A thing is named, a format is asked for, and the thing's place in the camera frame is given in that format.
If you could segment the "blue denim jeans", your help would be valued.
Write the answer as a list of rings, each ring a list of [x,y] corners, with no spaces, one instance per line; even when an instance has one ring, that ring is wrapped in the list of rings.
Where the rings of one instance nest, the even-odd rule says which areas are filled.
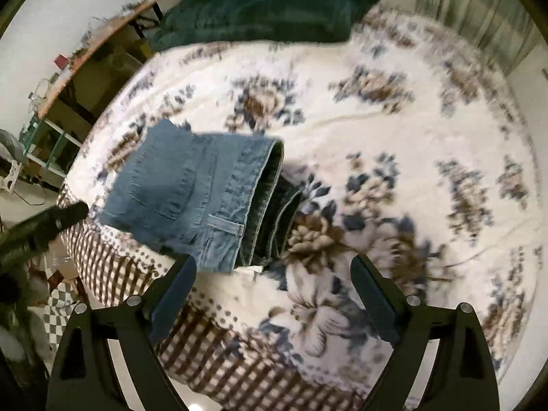
[[[156,253],[230,273],[281,256],[303,187],[273,136],[198,134],[162,120],[116,178],[98,220]]]

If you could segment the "white floral fleece blanket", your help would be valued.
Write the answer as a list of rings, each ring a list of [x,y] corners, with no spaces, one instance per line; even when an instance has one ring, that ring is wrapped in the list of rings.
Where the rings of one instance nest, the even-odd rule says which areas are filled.
[[[159,357],[227,410],[355,410],[391,354],[351,286],[367,255],[407,295],[469,302],[505,374],[541,260],[538,171],[496,63],[436,21],[372,9],[348,41],[201,43],[156,54],[106,108],[60,204],[90,216],[62,236],[94,297],[116,305],[171,261],[98,214],[159,120],[275,136],[303,190],[287,246],[262,269],[200,274]]]

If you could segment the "grey striped curtain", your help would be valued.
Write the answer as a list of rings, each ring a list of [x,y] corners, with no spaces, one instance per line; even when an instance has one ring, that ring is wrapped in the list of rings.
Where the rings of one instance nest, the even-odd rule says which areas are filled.
[[[416,0],[415,11],[451,28],[512,72],[541,41],[519,0]]]

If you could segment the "dark green folded blanket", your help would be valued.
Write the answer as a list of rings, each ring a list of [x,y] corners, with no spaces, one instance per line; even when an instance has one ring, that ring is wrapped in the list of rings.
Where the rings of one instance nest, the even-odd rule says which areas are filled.
[[[151,40],[154,51],[195,43],[341,43],[380,0],[181,0]]]

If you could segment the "wooden desk with green frame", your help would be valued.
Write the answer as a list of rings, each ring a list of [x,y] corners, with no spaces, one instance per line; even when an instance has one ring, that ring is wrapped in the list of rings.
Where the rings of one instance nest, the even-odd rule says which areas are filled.
[[[30,93],[29,125],[20,135],[23,161],[10,174],[56,189],[83,142],[118,91],[151,57],[149,35],[163,12],[156,0],[127,5],[98,21],[59,70]]]

